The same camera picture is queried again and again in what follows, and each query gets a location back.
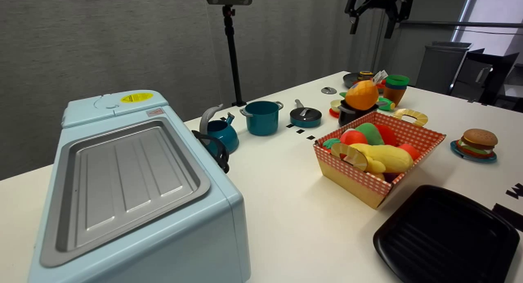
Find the dark grey toy pan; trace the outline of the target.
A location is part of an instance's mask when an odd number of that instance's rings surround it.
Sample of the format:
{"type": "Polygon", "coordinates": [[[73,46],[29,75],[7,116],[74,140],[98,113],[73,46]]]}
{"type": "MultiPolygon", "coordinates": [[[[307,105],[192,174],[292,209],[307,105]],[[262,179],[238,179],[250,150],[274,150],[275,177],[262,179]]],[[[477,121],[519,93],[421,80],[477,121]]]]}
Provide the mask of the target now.
{"type": "MultiPolygon", "coordinates": [[[[347,88],[350,88],[351,86],[359,83],[360,81],[357,80],[358,72],[355,73],[349,73],[343,76],[344,84],[347,88]]],[[[386,80],[383,79],[380,82],[377,83],[377,88],[379,89],[379,92],[382,92],[381,90],[385,88],[386,80]]]]}

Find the black toy pot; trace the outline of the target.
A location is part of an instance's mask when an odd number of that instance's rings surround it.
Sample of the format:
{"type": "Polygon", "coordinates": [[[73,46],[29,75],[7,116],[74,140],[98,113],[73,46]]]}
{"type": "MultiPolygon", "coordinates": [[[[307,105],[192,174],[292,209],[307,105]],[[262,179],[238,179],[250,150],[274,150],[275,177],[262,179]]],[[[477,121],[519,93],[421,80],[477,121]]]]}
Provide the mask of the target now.
{"type": "Polygon", "coordinates": [[[338,110],[340,110],[338,124],[340,127],[343,127],[344,125],[347,125],[352,121],[365,116],[366,114],[376,111],[381,106],[384,106],[384,103],[377,102],[377,104],[374,104],[371,108],[362,111],[352,108],[345,100],[341,100],[340,106],[338,106],[338,110]]]}

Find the orange red plush toy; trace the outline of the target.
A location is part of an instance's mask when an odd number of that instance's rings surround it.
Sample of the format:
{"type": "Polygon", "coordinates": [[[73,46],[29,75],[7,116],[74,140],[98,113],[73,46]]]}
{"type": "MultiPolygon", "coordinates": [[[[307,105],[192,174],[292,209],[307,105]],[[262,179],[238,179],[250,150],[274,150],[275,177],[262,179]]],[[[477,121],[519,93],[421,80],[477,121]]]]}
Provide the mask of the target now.
{"type": "Polygon", "coordinates": [[[406,151],[410,155],[410,157],[412,158],[413,161],[420,158],[421,153],[409,143],[403,143],[401,145],[398,145],[398,148],[406,151]]]}

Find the yellow plush toy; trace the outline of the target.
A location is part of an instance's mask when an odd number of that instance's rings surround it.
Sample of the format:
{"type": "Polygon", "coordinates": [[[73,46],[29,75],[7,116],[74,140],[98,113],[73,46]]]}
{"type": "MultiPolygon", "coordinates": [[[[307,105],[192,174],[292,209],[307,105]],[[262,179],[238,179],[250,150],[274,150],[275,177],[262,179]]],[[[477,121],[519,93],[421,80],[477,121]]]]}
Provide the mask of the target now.
{"type": "Polygon", "coordinates": [[[372,174],[395,173],[408,171],[413,166],[410,154],[390,145],[352,144],[367,159],[366,171],[372,174]]]}

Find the teal toy pot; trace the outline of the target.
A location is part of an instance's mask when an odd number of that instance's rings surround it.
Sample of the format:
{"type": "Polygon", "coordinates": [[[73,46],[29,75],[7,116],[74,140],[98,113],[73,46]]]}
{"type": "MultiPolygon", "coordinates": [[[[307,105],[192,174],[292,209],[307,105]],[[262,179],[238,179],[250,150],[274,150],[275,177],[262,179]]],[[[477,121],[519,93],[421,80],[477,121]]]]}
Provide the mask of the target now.
{"type": "Polygon", "coordinates": [[[256,136],[275,134],[279,125],[279,112],[284,107],[280,101],[255,101],[241,108],[246,117],[247,130],[256,136]]]}

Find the toy burger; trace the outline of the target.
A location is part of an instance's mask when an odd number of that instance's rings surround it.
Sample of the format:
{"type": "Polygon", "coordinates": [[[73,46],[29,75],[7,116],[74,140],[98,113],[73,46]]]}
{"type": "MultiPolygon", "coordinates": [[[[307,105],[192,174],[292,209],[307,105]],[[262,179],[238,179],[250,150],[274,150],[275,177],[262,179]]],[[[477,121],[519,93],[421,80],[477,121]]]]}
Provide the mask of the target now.
{"type": "Polygon", "coordinates": [[[497,136],[479,128],[466,130],[456,141],[460,153],[476,159],[488,159],[495,156],[494,148],[498,144],[497,136]]]}

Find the teal toy plate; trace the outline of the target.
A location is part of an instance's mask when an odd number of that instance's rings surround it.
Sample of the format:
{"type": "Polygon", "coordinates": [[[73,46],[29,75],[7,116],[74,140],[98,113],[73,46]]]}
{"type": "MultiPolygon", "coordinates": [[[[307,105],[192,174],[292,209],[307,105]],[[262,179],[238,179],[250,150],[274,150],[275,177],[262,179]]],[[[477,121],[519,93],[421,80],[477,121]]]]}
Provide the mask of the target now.
{"type": "Polygon", "coordinates": [[[461,157],[461,158],[463,158],[463,159],[465,159],[465,160],[469,160],[469,161],[477,162],[477,163],[484,163],[484,164],[490,164],[490,163],[495,163],[495,162],[497,162],[497,155],[496,155],[495,153],[493,154],[493,156],[491,156],[491,157],[489,157],[489,158],[484,158],[484,159],[482,159],[482,158],[476,158],[476,157],[473,157],[473,156],[471,156],[471,155],[463,154],[461,151],[459,151],[459,149],[458,149],[456,143],[457,143],[457,141],[452,141],[452,142],[450,143],[450,149],[451,149],[451,151],[452,151],[455,155],[457,155],[457,156],[459,156],[459,157],[461,157]]]}

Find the red checkered cardboard box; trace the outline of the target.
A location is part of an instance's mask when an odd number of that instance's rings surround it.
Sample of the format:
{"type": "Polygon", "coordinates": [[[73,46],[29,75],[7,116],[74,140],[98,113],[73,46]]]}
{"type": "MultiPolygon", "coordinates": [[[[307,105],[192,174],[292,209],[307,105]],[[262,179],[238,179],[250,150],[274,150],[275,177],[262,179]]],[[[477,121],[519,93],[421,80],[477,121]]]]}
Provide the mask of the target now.
{"type": "Polygon", "coordinates": [[[315,140],[313,146],[321,172],[368,206],[376,209],[394,186],[446,138],[445,134],[425,128],[427,121],[425,114],[405,108],[397,110],[392,116],[377,111],[366,114],[315,140]],[[322,147],[325,140],[340,138],[347,129],[355,129],[363,123],[389,126],[396,134],[398,141],[396,147],[409,143],[421,153],[420,158],[413,161],[413,166],[404,173],[372,174],[366,171],[367,159],[357,149],[342,143],[334,144],[331,150],[322,147]]]}

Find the teal toy kettle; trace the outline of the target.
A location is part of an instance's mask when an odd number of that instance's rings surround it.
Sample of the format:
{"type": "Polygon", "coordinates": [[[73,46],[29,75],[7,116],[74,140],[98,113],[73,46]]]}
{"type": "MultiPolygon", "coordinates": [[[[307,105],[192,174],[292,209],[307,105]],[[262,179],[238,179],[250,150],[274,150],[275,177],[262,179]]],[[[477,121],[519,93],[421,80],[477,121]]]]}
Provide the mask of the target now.
{"type": "Polygon", "coordinates": [[[223,104],[220,104],[204,111],[199,123],[199,132],[202,135],[216,138],[224,145],[226,151],[232,154],[239,147],[237,131],[232,126],[234,115],[227,113],[227,118],[212,120],[215,113],[222,107],[223,104]]]}

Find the light blue toy appliance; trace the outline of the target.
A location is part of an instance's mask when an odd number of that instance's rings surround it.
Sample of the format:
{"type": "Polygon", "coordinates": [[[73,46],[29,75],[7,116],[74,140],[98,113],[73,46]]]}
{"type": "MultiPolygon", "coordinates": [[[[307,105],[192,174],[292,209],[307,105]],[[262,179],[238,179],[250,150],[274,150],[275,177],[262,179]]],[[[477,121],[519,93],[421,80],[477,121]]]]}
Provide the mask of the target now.
{"type": "Polygon", "coordinates": [[[224,170],[157,91],[68,103],[27,283],[243,283],[250,277],[244,200],[224,170]],[[69,142],[166,117],[209,177],[209,190],[175,211],[58,267],[40,255],[61,148],[69,142]]]}

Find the orange cup with green lid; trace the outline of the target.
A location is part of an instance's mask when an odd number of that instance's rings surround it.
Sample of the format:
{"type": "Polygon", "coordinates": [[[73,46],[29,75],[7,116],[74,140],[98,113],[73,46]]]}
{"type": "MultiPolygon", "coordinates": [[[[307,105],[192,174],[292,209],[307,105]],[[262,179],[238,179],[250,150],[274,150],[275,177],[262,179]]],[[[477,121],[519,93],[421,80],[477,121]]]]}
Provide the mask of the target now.
{"type": "Polygon", "coordinates": [[[388,75],[385,79],[383,97],[399,106],[409,85],[410,78],[404,75],[388,75]]]}

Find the grey cabinet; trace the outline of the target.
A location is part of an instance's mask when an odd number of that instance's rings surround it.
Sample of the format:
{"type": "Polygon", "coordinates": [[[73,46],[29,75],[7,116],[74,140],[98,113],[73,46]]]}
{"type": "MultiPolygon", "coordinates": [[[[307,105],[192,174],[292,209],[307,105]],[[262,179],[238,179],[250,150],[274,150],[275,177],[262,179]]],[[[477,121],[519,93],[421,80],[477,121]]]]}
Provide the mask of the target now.
{"type": "Polygon", "coordinates": [[[417,76],[416,88],[447,95],[472,44],[457,41],[432,41],[417,76]]]}

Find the window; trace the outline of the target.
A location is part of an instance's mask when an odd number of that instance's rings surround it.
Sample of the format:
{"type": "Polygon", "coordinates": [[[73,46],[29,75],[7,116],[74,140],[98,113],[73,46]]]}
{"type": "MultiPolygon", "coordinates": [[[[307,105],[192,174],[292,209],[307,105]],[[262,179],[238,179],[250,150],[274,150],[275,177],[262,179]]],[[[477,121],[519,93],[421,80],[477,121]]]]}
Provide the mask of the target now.
{"type": "MultiPolygon", "coordinates": [[[[520,23],[523,0],[466,0],[460,22],[520,23]]],[[[516,37],[516,28],[457,27],[451,40],[472,43],[476,47],[490,44],[508,45],[516,37]]]]}

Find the black square tray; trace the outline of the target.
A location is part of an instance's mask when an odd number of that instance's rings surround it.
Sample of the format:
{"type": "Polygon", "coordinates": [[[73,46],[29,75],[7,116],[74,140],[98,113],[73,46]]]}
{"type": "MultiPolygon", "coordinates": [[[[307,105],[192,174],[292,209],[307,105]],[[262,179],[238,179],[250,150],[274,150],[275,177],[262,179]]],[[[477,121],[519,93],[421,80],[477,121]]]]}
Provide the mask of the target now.
{"type": "Polygon", "coordinates": [[[497,213],[432,185],[419,186],[373,236],[403,283],[504,283],[519,241],[497,213]]]}

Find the grey appliance door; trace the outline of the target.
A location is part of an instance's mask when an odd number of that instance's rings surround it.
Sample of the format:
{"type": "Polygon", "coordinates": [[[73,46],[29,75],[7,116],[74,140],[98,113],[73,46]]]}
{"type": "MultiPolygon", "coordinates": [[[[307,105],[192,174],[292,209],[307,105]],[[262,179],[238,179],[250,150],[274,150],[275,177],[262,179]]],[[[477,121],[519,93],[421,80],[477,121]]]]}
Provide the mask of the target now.
{"type": "Polygon", "coordinates": [[[166,117],[64,145],[40,263],[75,260],[198,199],[211,181],[166,117]]]}

